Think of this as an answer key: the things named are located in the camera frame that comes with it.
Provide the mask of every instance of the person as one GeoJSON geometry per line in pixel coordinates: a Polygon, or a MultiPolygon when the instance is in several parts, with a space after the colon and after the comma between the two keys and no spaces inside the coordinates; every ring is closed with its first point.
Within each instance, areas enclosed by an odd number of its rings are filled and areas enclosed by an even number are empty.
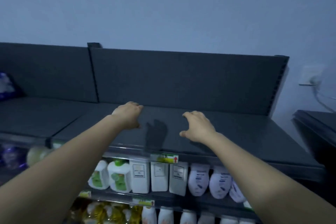
{"type": "MultiPolygon", "coordinates": [[[[105,150],[122,130],[139,127],[142,105],[116,108],[48,157],[0,187],[2,223],[61,223],[105,150]]],[[[180,136],[208,146],[233,176],[263,223],[335,223],[336,208],[217,133],[203,113],[183,114],[180,136]]]]}

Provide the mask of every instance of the blue wall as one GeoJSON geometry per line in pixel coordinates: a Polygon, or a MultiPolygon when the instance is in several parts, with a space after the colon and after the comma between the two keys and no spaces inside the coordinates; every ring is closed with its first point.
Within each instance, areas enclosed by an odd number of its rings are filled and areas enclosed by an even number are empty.
{"type": "Polygon", "coordinates": [[[301,143],[296,109],[324,110],[297,84],[336,64],[336,0],[0,0],[0,41],[290,56],[272,118],[301,143]]]}

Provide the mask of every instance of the electrical outlet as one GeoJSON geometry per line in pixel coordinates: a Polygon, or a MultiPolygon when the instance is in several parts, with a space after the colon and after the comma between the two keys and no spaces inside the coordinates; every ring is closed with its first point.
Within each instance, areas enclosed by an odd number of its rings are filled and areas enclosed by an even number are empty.
{"type": "Polygon", "coordinates": [[[304,66],[301,71],[301,77],[299,80],[300,85],[313,85],[311,79],[313,77],[320,78],[325,65],[311,65],[304,66]]]}

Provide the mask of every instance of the top shelf surface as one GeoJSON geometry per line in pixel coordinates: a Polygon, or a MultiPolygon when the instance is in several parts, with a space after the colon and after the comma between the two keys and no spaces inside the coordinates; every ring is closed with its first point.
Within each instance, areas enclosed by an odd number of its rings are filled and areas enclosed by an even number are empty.
{"type": "MultiPolygon", "coordinates": [[[[111,114],[117,106],[117,104],[95,104],[91,111],[53,138],[68,141],[111,114]]],[[[179,160],[188,162],[192,162],[190,161],[192,156],[216,158],[206,146],[179,136],[180,131],[188,128],[187,120],[182,117],[186,111],[190,110],[146,106],[139,117],[142,127],[120,133],[112,142],[110,150],[124,149],[125,153],[129,154],[132,150],[141,153],[173,152],[185,155],[186,159],[179,160]]],[[[266,162],[321,167],[267,116],[210,111],[205,111],[204,114],[216,131],[223,133],[234,143],[266,162]]]]}

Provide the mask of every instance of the green bottle cap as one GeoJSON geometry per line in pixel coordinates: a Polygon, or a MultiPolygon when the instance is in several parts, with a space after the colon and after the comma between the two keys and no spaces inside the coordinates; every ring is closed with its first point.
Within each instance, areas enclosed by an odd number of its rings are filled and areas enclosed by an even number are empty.
{"type": "Polygon", "coordinates": [[[126,161],[124,159],[117,159],[114,161],[114,164],[117,166],[117,167],[120,167],[122,166],[126,161]]]}

